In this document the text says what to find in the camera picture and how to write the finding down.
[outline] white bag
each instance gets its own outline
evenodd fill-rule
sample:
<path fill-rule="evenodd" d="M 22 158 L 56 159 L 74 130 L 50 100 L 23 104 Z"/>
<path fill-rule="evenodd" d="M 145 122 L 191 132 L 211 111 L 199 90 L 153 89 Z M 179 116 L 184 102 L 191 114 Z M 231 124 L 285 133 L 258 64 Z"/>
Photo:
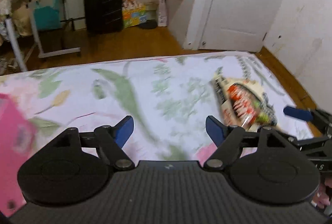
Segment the white bag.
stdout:
<path fill-rule="evenodd" d="M 167 26 L 167 10 L 165 0 L 159 0 L 158 9 L 158 27 L 166 27 Z"/>

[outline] white door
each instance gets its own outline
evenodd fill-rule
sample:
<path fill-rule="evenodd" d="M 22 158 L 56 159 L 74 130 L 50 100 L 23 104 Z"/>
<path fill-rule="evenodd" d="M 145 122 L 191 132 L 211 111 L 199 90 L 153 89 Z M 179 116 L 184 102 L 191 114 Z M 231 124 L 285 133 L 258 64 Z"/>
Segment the white door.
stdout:
<path fill-rule="evenodd" d="M 213 0 L 201 49 L 259 51 L 282 0 Z"/>

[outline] metal stand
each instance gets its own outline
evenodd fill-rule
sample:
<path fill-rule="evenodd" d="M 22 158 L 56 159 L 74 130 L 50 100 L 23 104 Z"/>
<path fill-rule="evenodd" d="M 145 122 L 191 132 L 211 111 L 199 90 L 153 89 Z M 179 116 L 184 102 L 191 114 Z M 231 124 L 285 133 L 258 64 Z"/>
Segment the metal stand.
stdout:
<path fill-rule="evenodd" d="M 81 48 L 72 48 L 72 49 L 62 49 L 62 50 L 57 50 L 57 51 L 52 51 L 52 52 L 44 52 L 42 44 L 40 42 L 39 34 L 38 34 L 38 29 L 36 26 L 36 21 L 34 19 L 34 13 L 33 11 L 30 11 L 30 22 L 31 22 L 31 28 L 32 28 L 32 34 L 34 36 L 34 41 L 38 45 L 39 48 L 39 55 L 38 58 L 47 58 L 47 57 L 52 57 L 56 55 L 62 55 L 62 54 L 67 54 L 67 53 L 74 53 L 74 52 L 80 52 Z"/>
<path fill-rule="evenodd" d="M 13 47 L 13 51 L 17 60 L 17 63 L 19 64 L 19 67 L 21 69 L 22 72 L 27 72 L 27 66 L 24 63 L 21 51 L 20 51 L 20 47 L 19 44 L 17 42 L 17 38 L 15 36 L 15 31 L 14 31 L 14 27 L 13 27 L 13 22 L 12 19 L 8 16 L 8 18 L 6 19 L 6 28 L 7 28 L 7 33 L 8 33 L 8 37 L 10 40 L 10 44 Z"/>

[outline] white wall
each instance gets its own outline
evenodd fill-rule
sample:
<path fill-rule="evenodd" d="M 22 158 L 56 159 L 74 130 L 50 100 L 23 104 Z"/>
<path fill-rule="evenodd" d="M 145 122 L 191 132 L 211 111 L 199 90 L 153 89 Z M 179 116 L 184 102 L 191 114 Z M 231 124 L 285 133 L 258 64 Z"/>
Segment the white wall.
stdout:
<path fill-rule="evenodd" d="M 332 0 L 283 0 L 264 45 L 332 113 Z"/>
<path fill-rule="evenodd" d="M 194 0 L 166 0 L 168 29 L 183 46 L 185 43 Z"/>

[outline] pink bag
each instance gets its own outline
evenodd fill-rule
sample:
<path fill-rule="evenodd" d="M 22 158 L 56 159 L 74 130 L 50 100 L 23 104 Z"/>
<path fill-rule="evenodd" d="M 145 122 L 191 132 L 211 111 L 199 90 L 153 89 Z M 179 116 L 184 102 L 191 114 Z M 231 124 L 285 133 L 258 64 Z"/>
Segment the pink bag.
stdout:
<path fill-rule="evenodd" d="M 0 211 L 10 216 L 25 204 L 17 172 L 29 159 L 36 129 L 8 95 L 0 94 Z"/>

